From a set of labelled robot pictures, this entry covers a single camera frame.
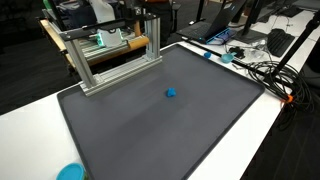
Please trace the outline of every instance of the black cable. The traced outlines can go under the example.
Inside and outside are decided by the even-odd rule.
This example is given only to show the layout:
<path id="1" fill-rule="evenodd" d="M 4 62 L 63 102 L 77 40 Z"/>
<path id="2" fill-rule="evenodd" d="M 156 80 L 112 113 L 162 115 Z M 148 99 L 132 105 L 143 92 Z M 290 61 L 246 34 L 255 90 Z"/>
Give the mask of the black cable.
<path id="1" fill-rule="evenodd" d="M 311 39 L 311 38 L 308 38 L 309 40 L 311 40 L 311 41 L 314 41 L 314 42 L 318 42 L 318 41 L 316 41 L 316 40 L 314 40 L 314 39 Z"/>
<path id="2" fill-rule="evenodd" d="M 278 16 L 276 17 L 276 19 L 274 20 L 273 25 L 272 25 L 272 27 L 271 27 L 271 30 L 273 29 L 274 25 L 276 24 L 276 22 L 277 22 L 277 20 L 278 20 L 278 17 L 280 17 L 280 15 L 278 15 Z M 289 19 L 288 17 L 285 17 L 285 18 L 287 18 L 287 25 L 286 25 L 286 32 L 287 32 L 288 27 L 290 27 L 291 25 L 290 25 L 290 19 Z"/>
<path id="3" fill-rule="evenodd" d="M 225 46 L 224 49 L 225 49 L 226 53 L 229 52 L 227 46 L 239 47 L 239 48 L 245 48 L 245 49 L 255 49 L 256 48 L 256 46 L 237 46 L 237 45 L 230 45 L 230 44 L 225 44 L 224 46 Z M 267 45 L 265 45 L 265 46 L 266 46 L 265 50 L 263 50 L 263 49 L 256 49 L 256 50 L 266 52 L 268 54 L 268 56 L 269 56 L 270 61 L 272 62 L 271 53 L 270 53 Z"/>
<path id="4" fill-rule="evenodd" d="M 279 97 L 285 104 L 286 112 L 277 126 L 282 131 L 290 126 L 298 111 L 312 112 L 314 103 L 308 85 L 292 66 L 286 65 L 280 72 L 276 73 L 275 77 L 271 75 L 278 64 L 279 62 L 272 61 L 250 63 L 248 65 L 256 71 L 264 70 L 265 75 L 258 75 L 256 71 L 248 71 L 248 73 L 252 79 L 263 84 L 266 89 Z M 280 83 L 275 81 L 276 77 L 280 79 Z M 291 94 L 288 94 L 284 84 L 292 90 Z"/>

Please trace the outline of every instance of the monitor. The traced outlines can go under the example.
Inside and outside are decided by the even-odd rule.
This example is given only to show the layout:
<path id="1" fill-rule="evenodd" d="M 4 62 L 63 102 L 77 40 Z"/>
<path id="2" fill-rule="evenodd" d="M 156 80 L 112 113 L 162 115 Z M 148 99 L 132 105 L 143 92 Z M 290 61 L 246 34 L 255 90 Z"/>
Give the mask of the monitor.
<path id="1" fill-rule="evenodd" d="M 272 7 L 276 1 L 277 0 L 254 0 L 246 24 L 244 28 L 237 33 L 235 39 L 250 44 L 265 38 L 267 36 L 266 34 L 251 30 L 250 27 L 259 20 L 272 15 L 277 9 L 270 7 Z"/>

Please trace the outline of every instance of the black tray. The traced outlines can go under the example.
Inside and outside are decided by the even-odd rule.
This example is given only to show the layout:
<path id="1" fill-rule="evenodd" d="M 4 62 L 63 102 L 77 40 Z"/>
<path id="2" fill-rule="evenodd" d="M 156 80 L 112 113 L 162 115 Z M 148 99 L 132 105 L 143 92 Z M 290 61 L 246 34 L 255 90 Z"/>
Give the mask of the black tray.
<path id="1" fill-rule="evenodd" d="M 95 180 L 186 179 L 264 87 L 176 45 L 163 63 L 92 97 L 58 94 Z M 167 98 L 167 88 L 177 96 Z"/>

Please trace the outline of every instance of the blue cup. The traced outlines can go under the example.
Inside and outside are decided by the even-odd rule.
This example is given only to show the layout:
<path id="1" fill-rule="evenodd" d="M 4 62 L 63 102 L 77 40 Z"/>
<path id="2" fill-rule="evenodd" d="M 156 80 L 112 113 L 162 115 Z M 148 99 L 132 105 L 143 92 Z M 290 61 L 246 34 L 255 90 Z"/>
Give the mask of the blue cup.
<path id="1" fill-rule="evenodd" d="M 235 53 L 235 52 L 233 52 L 233 53 L 231 53 L 231 54 L 223 54 L 222 56 L 221 56 L 221 61 L 223 62 L 223 63 L 230 63 L 231 61 L 233 61 L 234 60 L 234 56 L 236 55 L 237 53 Z"/>
<path id="2" fill-rule="evenodd" d="M 81 164 L 72 163 L 64 167 L 56 180 L 86 180 L 87 174 Z"/>

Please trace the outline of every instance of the desk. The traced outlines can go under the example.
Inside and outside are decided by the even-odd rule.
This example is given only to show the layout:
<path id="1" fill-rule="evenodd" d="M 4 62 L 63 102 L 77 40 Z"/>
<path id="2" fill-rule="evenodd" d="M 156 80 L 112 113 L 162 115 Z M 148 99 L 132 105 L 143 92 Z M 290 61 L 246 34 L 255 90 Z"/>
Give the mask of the desk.
<path id="1" fill-rule="evenodd" d="M 293 26 L 288 28 L 288 32 L 299 35 L 312 16 L 311 12 L 303 12 L 290 19 L 290 24 Z M 267 24 L 258 23 L 254 29 L 268 33 L 274 20 L 275 17 L 271 17 Z M 286 18 L 279 17 L 275 27 L 285 28 L 286 22 Z M 310 38 L 316 39 L 319 35 L 318 28 Z M 200 55 L 204 53 L 203 50 L 185 42 L 179 44 Z M 239 44 L 239 42 L 233 41 L 231 44 Z M 300 70 L 314 45 L 314 41 L 307 40 L 289 64 Z M 206 47 L 220 53 L 224 52 L 223 47 Z M 237 71 L 231 64 L 222 64 L 218 57 L 211 57 L 210 60 L 241 75 L 246 75 L 244 70 Z M 65 165 L 72 162 L 81 163 L 56 95 L 57 93 L 0 116 L 2 179 L 54 180 Z M 239 179 L 280 110 L 280 101 L 277 98 L 267 91 L 262 94 L 189 179 Z"/>

